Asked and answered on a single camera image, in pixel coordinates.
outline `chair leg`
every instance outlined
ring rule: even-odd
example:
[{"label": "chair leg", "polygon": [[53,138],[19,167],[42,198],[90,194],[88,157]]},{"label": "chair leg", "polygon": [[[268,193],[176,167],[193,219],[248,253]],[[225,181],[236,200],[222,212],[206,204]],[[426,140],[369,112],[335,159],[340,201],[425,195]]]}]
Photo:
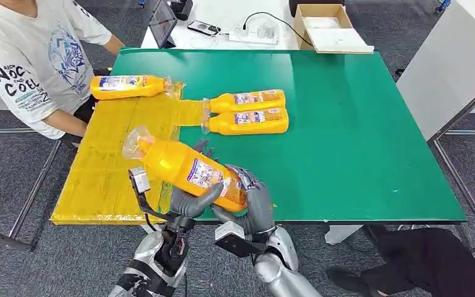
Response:
[{"label": "chair leg", "polygon": [[0,234],[0,243],[23,252],[28,252],[32,248],[31,245],[14,238],[10,238],[4,234]]},{"label": "chair leg", "polygon": [[41,172],[37,176],[37,180],[35,181],[35,184],[33,184],[33,187],[30,190],[30,193],[28,194],[26,202],[23,206],[23,209],[19,213],[19,216],[17,217],[14,223],[14,226],[10,230],[10,234],[9,235],[0,234],[0,243],[19,251],[25,251],[25,252],[32,251],[32,244],[19,241],[16,239],[16,237],[21,227],[24,224],[26,216],[28,215],[28,212],[30,211],[32,207],[33,201],[35,200],[35,196],[37,195],[39,188],[43,184],[46,174],[48,173],[48,170],[50,169],[50,166],[52,165],[52,162],[54,161],[54,157],[57,151],[59,150],[60,146],[61,146],[61,141],[57,140],[56,143],[53,145],[52,150],[50,151],[50,154],[48,155],[48,158],[46,159],[45,164],[43,165],[41,169]]}]

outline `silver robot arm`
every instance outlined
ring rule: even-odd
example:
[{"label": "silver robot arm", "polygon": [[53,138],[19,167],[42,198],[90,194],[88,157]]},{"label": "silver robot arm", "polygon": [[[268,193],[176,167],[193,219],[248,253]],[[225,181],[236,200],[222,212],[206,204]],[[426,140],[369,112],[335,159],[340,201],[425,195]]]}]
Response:
[{"label": "silver robot arm", "polygon": [[108,295],[109,297],[149,297],[174,295],[187,269],[188,236],[205,207],[221,194],[224,185],[212,186],[200,197],[173,189],[171,211],[155,212],[146,201],[145,192],[150,190],[148,178],[142,167],[129,170],[139,207],[145,213],[166,220],[162,231],[147,235],[135,251],[123,275]]},{"label": "silver robot arm", "polygon": [[254,272],[275,297],[321,297],[297,272],[297,254],[288,232],[277,227],[267,241],[267,250],[254,261]]},{"label": "silver robot arm", "polygon": [[164,241],[160,231],[147,235],[108,297],[172,296],[186,272],[187,260],[172,273],[159,268],[156,258]]},{"label": "silver robot arm", "polygon": [[[267,187],[247,169],[227,165],[247,192],[248,211],[235,217],[212,205],[214,215],[224,224],[216,229],[215,244],[238,257],[253,258],[254,272],[274,297],[319,297],[321,294],[297,272],[298,259],[288,232],[275,226]],[[252,241],[245,239],[252,235]]]}]

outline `orange bottle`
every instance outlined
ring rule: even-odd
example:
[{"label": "orange bottle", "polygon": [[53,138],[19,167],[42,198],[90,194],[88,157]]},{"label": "orange bottle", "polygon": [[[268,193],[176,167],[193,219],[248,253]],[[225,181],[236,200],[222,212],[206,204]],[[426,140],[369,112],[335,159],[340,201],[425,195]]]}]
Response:
[{"label": "orange bottle", "polygon": [[288,130],[288,113],[284,108],[205,115],[201,123],[204,134],[216,132],[223,135],[278,134]]},{"label": "orange bottle", "polygon": [[90,83],[90,91],[97,100],[152,97],[171,88],[170,77],[153,75],[95,76]]},{"label": "orange bottle", "polygon": [[195,196],[223,182],[215,203],[230,212],[247,207],[241,183],[232,171],[179,141],[157,139],[145,127],[136,127],[123,143],[122,154],[141,160],[160,179]]},{"label": "orange bottle", "polygon": [[203,108],[207,113],[225,113],[229,111],[265,110],[285,107],[285,93],[282,90],[259,92],[225,93],[214,99],[203,99]]}]

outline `gray carpet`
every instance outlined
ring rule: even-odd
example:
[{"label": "gray carpet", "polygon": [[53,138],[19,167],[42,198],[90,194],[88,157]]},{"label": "gray carpet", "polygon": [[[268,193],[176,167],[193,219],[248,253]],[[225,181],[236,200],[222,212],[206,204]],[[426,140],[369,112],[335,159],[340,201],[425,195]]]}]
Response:
[{"label": "gray carpet", "polygon": [[[137,1],[78,2],[125,44],[138,46],[142,41],[148,11],[137,8]],[[409,63],[436,23],[432,14],[436,5],[436,0],[349,0],[347,11],[358,32],[381,52],[393,72]],[[113,64],[103,48],[87,45],[85,50],[94,67]],[[10,113],[0,111],[0,128],[22,126]],[[461,126],[475,127],[475,116],[466,118]],[[11,228],[52,144],[34,134],[0,136],[0,231]],[[475,137],[444,137],[443,145],[475,195]],[[138,226],[54,226],[47,221],[73,157],[73,151],[61,147],[20,233],[20,239],[38,242],[35,251],[21,253],[0,246],[0,297],[105,296],[143,238],[145,233]],[[475,246],[475,218],[448,180],[469,222],[444,228]],[[301,272],[324,296],[356,296],[335,288],[325,277],[326,268],[342,266],[359,272],[382,263],[361,232],[329,246],[321,226],[286,227],[297,245]],[[213,229],[199,226],[190,237],[188,295],[268,296],[255,279],[249,259],[239,260],[212,245]],[[182,296],[182,286],[176,296]],[[428,294],[414,290],[399,296]]]}]

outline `green tabletop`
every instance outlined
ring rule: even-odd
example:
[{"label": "green tabletop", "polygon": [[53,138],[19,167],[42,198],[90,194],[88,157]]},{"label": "green tabletop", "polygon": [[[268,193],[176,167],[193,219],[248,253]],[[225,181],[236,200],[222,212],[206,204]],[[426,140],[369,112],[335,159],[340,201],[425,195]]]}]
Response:
[{"label": "green tabletop", "polygon": [[[276,220],[465,220],[378,53],[124,49],[112,75],[129,74],[171,75],[183,99],[284,90],[287,133],[208,135],[221,163],[265,181]],[[181,129],[186,144],[200,137]]]}]

